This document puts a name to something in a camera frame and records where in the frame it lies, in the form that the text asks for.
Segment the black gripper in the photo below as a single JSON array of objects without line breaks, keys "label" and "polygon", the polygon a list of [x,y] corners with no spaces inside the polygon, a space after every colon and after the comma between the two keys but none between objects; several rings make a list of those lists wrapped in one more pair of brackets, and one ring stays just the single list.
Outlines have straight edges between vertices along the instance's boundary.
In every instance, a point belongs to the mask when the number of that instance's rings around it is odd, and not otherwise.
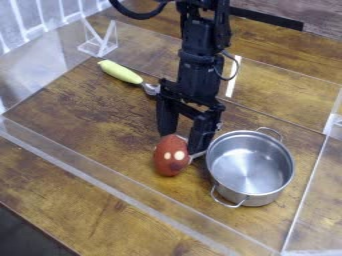
[{"label": "black gripper", "polygon": [[156,123],[162,136],[176,132],[179,115],[194,119],[188,153],[203,152],[215,135],[224,107],[216,100],[224,58],[179,51],[176,81],[160,80],[156,100]]}]

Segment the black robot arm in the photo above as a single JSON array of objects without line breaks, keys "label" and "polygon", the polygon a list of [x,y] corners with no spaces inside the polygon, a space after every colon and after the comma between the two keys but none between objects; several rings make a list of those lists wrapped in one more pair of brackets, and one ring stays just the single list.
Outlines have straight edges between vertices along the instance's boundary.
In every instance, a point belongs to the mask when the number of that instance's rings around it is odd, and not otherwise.
[{"label": "black robot arm", "polygon": [[184,0],[180,13],[182,48],[178,79],[160,79],[156,95],[158,131],[174,134],[179,115],[194,121],[187,150],[191,155],[207,150],[220,125],[224,105],[216,100],[224,57],[230,46],[230,0]]}]

